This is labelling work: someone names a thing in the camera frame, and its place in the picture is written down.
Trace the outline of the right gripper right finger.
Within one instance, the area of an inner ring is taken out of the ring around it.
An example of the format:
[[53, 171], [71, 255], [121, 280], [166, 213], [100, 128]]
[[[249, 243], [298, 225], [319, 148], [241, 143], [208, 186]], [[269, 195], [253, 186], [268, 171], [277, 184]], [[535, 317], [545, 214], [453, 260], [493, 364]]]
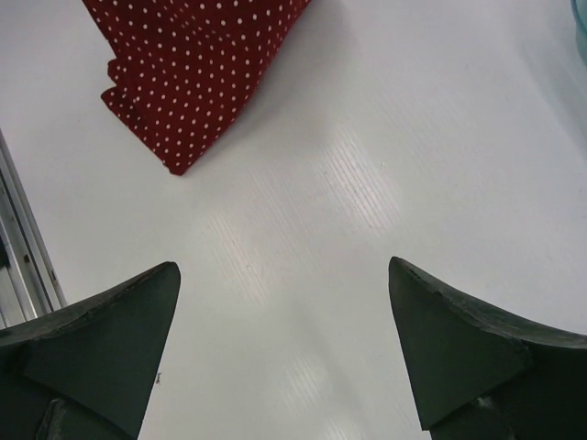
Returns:
[[389, 294], [432, 438], [585, 438], [585, 335], [509, 313], [402, 258], [390, 260]]

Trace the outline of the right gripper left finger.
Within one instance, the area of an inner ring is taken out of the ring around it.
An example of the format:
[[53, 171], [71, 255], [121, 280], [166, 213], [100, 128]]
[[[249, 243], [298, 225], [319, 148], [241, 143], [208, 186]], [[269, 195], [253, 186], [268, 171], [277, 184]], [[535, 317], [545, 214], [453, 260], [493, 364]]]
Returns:
[[136, 439], [181, 286], [166, 261], [1, 332], [4, 439]]

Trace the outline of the red polka dot skirt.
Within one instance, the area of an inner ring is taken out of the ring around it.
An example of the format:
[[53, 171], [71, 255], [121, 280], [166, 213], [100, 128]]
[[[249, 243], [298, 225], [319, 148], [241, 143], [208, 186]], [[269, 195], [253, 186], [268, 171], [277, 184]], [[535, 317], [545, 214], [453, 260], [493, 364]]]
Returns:
[[106, 107], [173, 175], [229, 129], [309, 0], [87, 0], [111, 47]]

